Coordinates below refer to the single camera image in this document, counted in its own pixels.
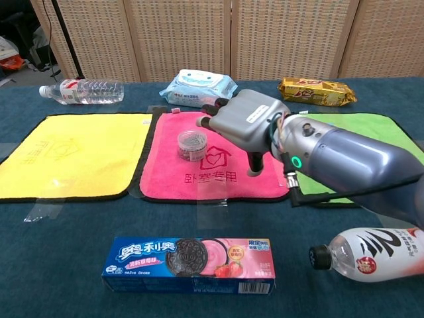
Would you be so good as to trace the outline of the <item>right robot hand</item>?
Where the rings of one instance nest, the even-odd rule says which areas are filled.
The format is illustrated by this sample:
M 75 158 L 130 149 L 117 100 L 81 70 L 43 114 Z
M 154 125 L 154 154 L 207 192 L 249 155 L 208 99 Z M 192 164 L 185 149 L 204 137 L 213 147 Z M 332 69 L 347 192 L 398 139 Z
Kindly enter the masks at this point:
M 242 89 L 230 99 L 218 98 L 214 104 L 201 108 L 203 116 L 196 125 L 213 131 L 248 156 L 248 175 L 261 174 L 263 155 L 271 151 L 272 119 L 291 111 L 279 99 L 252 89 Z

